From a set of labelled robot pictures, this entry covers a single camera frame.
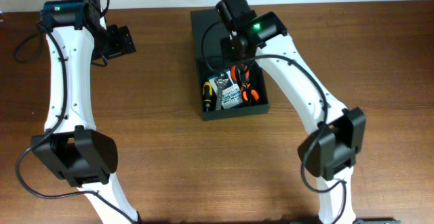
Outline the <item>red handled small cutting pliers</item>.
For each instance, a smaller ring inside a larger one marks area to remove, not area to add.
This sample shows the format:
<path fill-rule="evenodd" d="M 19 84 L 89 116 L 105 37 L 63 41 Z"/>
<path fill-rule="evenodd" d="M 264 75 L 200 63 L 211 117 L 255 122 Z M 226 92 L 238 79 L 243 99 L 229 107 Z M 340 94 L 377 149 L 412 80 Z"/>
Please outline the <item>red handled small cutting pliers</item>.
<path fill-rule="evenodd" d="M 230 69 L 231 78 L 238 86 L 248 85 L 250 82 L 250 66 L 247 64 L 233 65 Z"/>

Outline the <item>silver adjustable wrench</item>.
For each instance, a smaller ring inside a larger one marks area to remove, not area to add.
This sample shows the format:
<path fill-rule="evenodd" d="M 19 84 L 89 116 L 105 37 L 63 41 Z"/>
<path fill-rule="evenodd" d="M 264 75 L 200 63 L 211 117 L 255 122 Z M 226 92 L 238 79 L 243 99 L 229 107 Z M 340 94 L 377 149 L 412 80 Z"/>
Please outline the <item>silver adjustable wrench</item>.
<path fill-rule="evenodd" d="M 225 78 L 224 75 L 221 75 L 216 79 L 216 86 L 217 86 L 217 92 L 216 92 L 216 111 L 221 110 L 222 107 L 222 93 L 224 90 L 224 87 L 229 79 Z"/>

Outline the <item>orange black long nose pliers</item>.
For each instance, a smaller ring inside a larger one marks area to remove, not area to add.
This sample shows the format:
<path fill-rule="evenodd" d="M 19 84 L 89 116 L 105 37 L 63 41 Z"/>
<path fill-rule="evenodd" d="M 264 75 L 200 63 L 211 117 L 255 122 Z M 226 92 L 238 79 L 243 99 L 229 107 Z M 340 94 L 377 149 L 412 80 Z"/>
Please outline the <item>orange black long nose pliers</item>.
<path fill-rule="evenodd" d="M 240 87 L 241 99 L 244 105 L 258 105 L 260 95 L 250 83 L 242 83 Z"/>

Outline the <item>yellow black stubby screwdriver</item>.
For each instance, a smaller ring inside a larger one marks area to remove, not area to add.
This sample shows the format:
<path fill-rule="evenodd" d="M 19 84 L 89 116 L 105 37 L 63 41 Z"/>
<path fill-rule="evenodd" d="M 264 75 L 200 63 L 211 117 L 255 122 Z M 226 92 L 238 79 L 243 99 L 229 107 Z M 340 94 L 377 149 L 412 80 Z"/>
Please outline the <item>yellow black stubby screwdriver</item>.
<path fill-rule="evenodd" d="M 206 81 L 202 87 L 202 99 L 203 99 L 203 106 L 205 112 L 208 112 L 210 110 L 210 107 L 212 105 L 212 96 L 213 96 L 212 85 L 209 81 Z"/>

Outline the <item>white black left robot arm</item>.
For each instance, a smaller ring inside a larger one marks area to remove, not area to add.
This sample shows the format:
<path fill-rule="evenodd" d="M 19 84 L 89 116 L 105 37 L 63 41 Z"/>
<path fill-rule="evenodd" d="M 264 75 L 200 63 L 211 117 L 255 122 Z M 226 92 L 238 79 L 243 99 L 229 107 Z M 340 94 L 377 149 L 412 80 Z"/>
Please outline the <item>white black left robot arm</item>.
<path fill-rule="evenodd" d="M 103 223 L 140 223 L 117 178 L 115 141 L 97 131 L 90 71 L 98 59 L 136 51 L 128 27 L 106 25 L 100 0 L 48 1 L 38 27 L 50 50 L 50 108 L 29 150 L 57 178 L 85 195 Z"/>

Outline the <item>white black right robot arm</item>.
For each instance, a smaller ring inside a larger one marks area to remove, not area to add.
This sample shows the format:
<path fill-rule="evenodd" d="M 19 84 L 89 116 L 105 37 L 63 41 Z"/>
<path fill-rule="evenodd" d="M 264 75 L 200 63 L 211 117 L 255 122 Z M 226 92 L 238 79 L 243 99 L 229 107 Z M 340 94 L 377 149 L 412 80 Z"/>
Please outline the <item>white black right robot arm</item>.
<path fill-rule="evenodd" d="M 366 127 L 363 111 L 348 109 L 328 91 L 274 12 L 258 15 L 246 0 L 221 0 L 216 11 L 238 63 L 255 62 L 267 72 L 301 119 L 308 137 L 298 148 L 300 175 L 319 196 L 319 220 L 354 223 L 351 177 Z"/>

